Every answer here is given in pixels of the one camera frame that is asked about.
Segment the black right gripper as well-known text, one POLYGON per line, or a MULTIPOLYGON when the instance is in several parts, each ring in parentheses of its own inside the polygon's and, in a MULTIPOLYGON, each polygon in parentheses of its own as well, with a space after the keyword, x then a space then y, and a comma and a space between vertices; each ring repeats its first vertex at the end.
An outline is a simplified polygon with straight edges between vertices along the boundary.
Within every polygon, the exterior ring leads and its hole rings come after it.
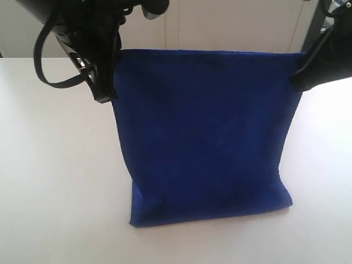
POLYGON ((295 92, 305 92, 320 83, 351 77, 351 11, 336 18, 324 34, 311 62, 313 71, 302 71, 289 77, 295 92))

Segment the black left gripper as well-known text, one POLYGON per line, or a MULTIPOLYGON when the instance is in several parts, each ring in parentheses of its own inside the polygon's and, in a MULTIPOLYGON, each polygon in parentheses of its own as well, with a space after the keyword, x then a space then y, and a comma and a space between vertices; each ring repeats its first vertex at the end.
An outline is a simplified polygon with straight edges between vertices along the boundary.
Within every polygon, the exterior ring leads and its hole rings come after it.
POLYGON ((118 98, 114 56, 121 49, 122 1, 51 1, 49 29, 78 70, 69 83, 86 82, 99 103, 118 98))

